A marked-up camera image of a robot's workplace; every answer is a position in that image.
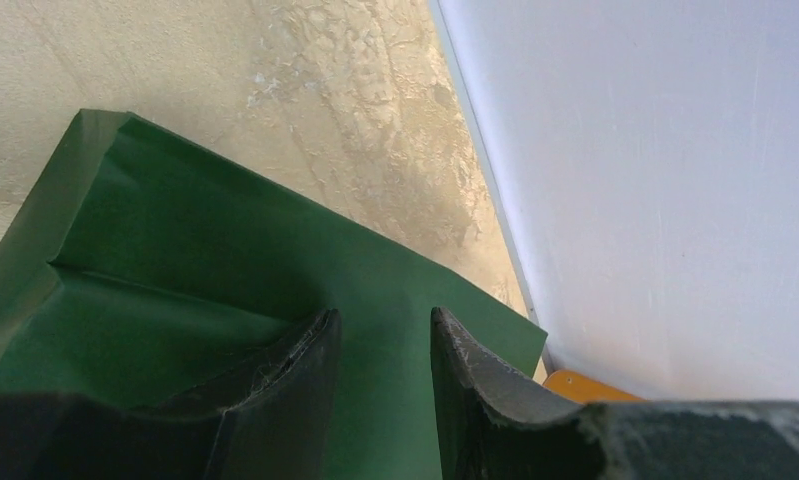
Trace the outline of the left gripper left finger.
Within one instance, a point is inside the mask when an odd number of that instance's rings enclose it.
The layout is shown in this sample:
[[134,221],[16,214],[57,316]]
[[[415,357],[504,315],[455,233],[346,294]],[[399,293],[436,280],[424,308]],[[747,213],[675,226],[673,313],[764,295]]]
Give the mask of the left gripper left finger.
[[318,479],[340,351],[327,310],[150,408],[0,394],[0,479]]

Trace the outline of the green paper bag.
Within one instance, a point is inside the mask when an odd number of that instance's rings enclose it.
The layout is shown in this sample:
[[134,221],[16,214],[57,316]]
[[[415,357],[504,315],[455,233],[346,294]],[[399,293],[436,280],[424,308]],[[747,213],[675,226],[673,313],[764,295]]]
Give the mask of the green paper bag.
[[150,408],[335,310],[318,479],[438,479],[436,307],[535,370],[545,333],[456,273],[143,118],[82,110],[0,240],[0,394]]

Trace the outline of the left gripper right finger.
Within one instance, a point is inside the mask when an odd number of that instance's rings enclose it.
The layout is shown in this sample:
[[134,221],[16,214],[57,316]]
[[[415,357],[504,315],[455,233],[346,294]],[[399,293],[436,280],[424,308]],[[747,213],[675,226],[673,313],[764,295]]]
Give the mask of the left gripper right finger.
[[431,313],[446,479],[799,479],[799,402],[578,404]]

